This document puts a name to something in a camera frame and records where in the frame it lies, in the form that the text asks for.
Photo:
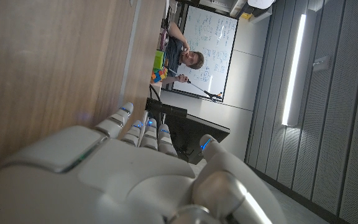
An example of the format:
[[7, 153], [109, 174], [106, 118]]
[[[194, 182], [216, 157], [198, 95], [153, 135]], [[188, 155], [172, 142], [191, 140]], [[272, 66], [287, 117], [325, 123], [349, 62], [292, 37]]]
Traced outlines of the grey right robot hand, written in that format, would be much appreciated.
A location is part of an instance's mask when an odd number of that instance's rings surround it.
[[0, 166], [0, 223], [285, 223], [261, 179], [206, 134], [199, 174], [169, 128], [135, 121], [124, 104], [90, 129], [65, 128]]

